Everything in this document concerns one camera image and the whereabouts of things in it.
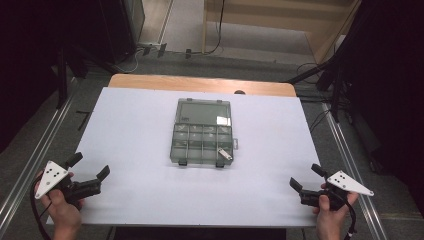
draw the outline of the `white plastic bracket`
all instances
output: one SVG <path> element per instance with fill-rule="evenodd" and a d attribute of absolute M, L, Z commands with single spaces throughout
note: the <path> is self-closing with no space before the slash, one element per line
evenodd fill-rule
<path fill-rule="evenodd" d="M 56 163 L 49 161 L 44 169 L 43 177 L 41 178 L 40 185 L 38 186 L 35 198 L 40 199 L 44 194 L 50 191 L 56 184 L 64 179 L 69 172 L 57 165 Z"/>
<path fill-rule="evenodd" d="M 221 154 L 224 158 L 226 158 L 228 161 L 233 160 L 233 157 L 231 157 L 230 154 L 228 154 L 224 149 L 218 148 L 219 154 Z"/>
<path fill-rule="evenodd" d="M 357 192 L 367 196 L 374 196 L 374 192 L 358 183 L 355 179 L 349 177 L 343 171 L 338 171 L 331 177 L 327 178 L 327 181 L 334 186 L 343 189 L 345 191 Z"/>

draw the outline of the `metal rail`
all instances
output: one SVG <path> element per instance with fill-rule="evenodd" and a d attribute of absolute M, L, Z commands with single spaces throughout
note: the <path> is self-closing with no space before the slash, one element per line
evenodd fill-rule
<path fill-rule="evenodd" d="M 329 110 L 329 106 L 327 104 L 323 104 L 322 107 L 324 111 Z M 349 150 L 349 146 L 343 135 L 343 131 L 340 128 L 340 124 L 334 121 L 331 114 L 327 114 L 327 121 L 330 125 L 330 129 L 333 133 L 334 139 L 336 140 L 340 154 L 346 166 L 347 174 L 349 174 L 353 179 L 355 179 L 359 183 L 364 184 L 361 175 L 359 174 L 358 168 L 356 167 L 355 160 Z M 368 227 L 370 228 L 373 239 L 388 239 L 386 231 L 384 230 L 383 224 L 380 220 L 378 212 L 375 209 L 371 198 L 369 196 L 360 195 L 359 204 L 361 205 L 362 212 L 365 216 L 365 220 L 368 223 Z"/>
<path fill-rule="evenodd" d="M 49 149 L 50 144 L 52 143 L 58 129 L 60 128 L 63 119 L 66 117 L 66 114 L 69 110 L 69 107 L 72 103 L 72 99 L 75 96 L 79 87 L 79 82 L 76 78 L 71 80 L 71 94 L 69 98 L 63 105 L 61 109 L 56 110 L 52 119 L 50 120 L 49 125 L 44 131 L 40 141 L 35 147 L 33 153 L 31 154 L 27 164 L 22 170 L 21 175 L 16 181 L 15 185 L 7 196 L 6 200 L 1 205 L 0 210 L 0 239 L 3 238 L 3 235 L 6 233 L 6 230 L 12 221 L 13 216 L 16 213 L 16 210 L 19 207 L 28 187 L 31 185 L 32 180 L 37 174 L 37 170 L 40 169 L 41 162 L 46 155 L 46 152 Z"/>

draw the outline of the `cable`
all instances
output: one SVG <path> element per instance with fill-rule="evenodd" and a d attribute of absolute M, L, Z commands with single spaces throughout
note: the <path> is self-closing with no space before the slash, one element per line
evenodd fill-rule
<path fill-rule="evenodd" d="M 138 52 L 136 52 L 136 53 L 134 54 L 134 59 L 135 59 L 135 62 L 136 62 L 136 65 L 135 65 L 135 68 L 134 68 L 134 69 L 129 70 L 129 71 L 125 71 L 124 69 L 122 69 L 122 68 L 118 67 L 117 65 L 115 65 L 114 67 L 116 67 L 117 69 L 121 70 L 123 73 L 132 73 L 132 72 L 134 72 L 134 71 L 138 68 L 138 59 L 137 59 L 137 55 L 138 55 L 138 54 L 139 54 L 142 50 L 143 50 L 143 49 L 140 49 Z"/>
<path fill-rule="evenodd" d="M 303 102 L 303 103 L 331 103 L 332 102 L 331 99 L 326 99 L 326 98 L 322 99 L 322 97 L 318 97 L 318 96 L 315 97 L 315 96 L 306 96 L 306 95 L 298 94 L 297 97 L 300 98 L 300 101 Z M 341 107 L 348 108 L 350 106 L 350 102 L 349 101 L 347 101 L 347 102 L 339 101 L 338 105 L 341 106 Z"/>
<path fill-rule="evenodd" d="M 327 116 L 327 114 L 330 112 L 331 110 L 326 110 L 320 114 L 318 114 L 318 116 L 315 118 L 315 120 L 312 122 L 311 126 L 309 127 L 309 132 L 312 133 L 314 131 L 314 129 L 322 122 L 322 120 Z"/>
<path fill-rule="evenodd" d="M 356 233 L 355 230 L 355 225 L 356 225 L 356 213 L 355 210 L 353 209 L 352 205 L 350 205 L 349 201 L 347 199 L 344 199 L 342 197 L 340 197 L 340 195 L 338 195 L 337 193 L 333 192 L 333 191 L 329 191 L 329 193 L 333 196 L 335 196 L 336 198 L 338 198 L 340 201 L 344 202 L 346 204 L 346 206 L 349 208 L 349 213 L 350 213 L 350 217 L 352 219 L 352 222 L 350 223 L 350 227 L 348 232 L 346 233 L 346 236 L 344 238 L 344 240 L 349 240 L 354 233 Z"/>
<path fill-rule="evenodd" d="M 221 25 L 222 25 L 222 17 L 224 16 L 224 5 L 225 5 L 225 0 L 222 0 L 221 17 L 219 19 L 218 43 L 216 44 L 216 47 L 212 51 L 205 52 L 204 55 L 214 53 L 215 50 L 219 47 L 219 44 L 221 44 L 221 34 L 222 34 Z"/>
<path fill-rule="evenodd" d="M 318 65 L 318 64 L 316 64 L 316 63 L 304 63 L 304 64 L 302 64 L 302 65 L 300 65 L 299 67 L 297 67 L 297 69 L 296 69 L 296 76 L 299 76 L 299 69 L 301 68 L 301 67 L 303 67 L 303 66 L 306 66 L 306 65 Z M 308 81 L 306 81 L 306 79 L 304 79 L 304 80 L 302 80 L 303 82 L 306 82 L 306 83 L 309 83 L 309 84 L 316 84 L 316 83 L 313 83 L 313 82 L 308 82 Z"/>
<path fill-rule="evenodd" d="M 303 237 L 303 240 L 306 240 L 305 229 L 304 229 L 304 228 L 302 228 L 301 230 L 302 230 L 302 237 Z"/>
<path fill-rule="evenodd" d="M 215 22 L 215 31 L 216 31 L 216 34 L 219 37 L 221 37 L 221 30 L 218 27 L 218 25 L 219 25 L 218 22 Z M 222 51 L 218 55 L 220 55 L 220 54 L 222 54 L 224 52 L 224 47 L 223 46 L 221 46 L 221 49 L 222 49 Z"/>
<path fill-rule="evenodd" d="M 42 177 L 43 177 L 43 174 L 41 174 L 40 176 L 35 178 L 35 180 L 32 182 L 31 189 L 29 191 L 29 199 L 30 199 L 30 202 L 31 202 L 32 213 L 34 214 L 35 221 L 37 222 L 38 230 L 40 231 L 41 236 L 43 236 L 43 238 L 45 240 L 51 240 L 50 236 L 46 232 L 46 229 L 44 229 L 43 223 L 41 223 L 41 218 L 38 215 L 37 206 L 35 205 L 35 197 L 34 197 L 35 196 L 35 190 L 34 189 L 35 189 L 35 186 L 41 180 Z"/>
<path fill-rule="evenodd" d="M 44 209 L 44 211 L 40 214 L 40 218 L 44 215 L 44 213 L 46 213 L 47 212 L 47 210 L 49 210 L 49 208 L 50 208 L 50 206 L 52 205 L 52 201 L 50 201 L 50 203 L 49 203 L 49 206 L 47 206 L 45 209 Z"/>

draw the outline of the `white tabletop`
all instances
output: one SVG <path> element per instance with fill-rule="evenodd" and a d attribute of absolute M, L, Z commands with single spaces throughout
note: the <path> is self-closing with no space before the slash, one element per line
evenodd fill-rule
<path fill-rule="evenodd" d="M 234 162 L 180 167 L 169 157 L 179 98 L 231 102 Z M 104 88 L 73 168 L 85 181 L 109 165 L 102 193 L 86 199 L 83 223 L 149 226 L 314 226 L 289 186 L 323 179 L 298 98 Z"/>

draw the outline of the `person's hand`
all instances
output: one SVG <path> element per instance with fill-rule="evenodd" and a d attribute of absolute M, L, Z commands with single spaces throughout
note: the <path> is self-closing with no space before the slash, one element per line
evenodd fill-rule
<path fill-rule="evenodd" d="M 347 200 L 353 205 L 358 199 L 359 194 L 349 192 Z M 340 239 L 340 231 L 343 227 L 346 213 L 349 212 L 348 206 L 344 205 L 338 211 L 330 211 L 330 200 L 326 195 L 319 197 L 319 208 L 314 208 L 313 213 L 318 214 L 317 235 L 320 240 Z"/>
<path fill-rule="evenodd" d="M 44 207 L 48 208 L 55 226 L 54 240 L 74 240 L 77 237 L 79 228 L 81 227 L 81 214 L 78 209 L 66 202 L 62 191 L 58 189 L 51 190 L 41 197 Z"/>

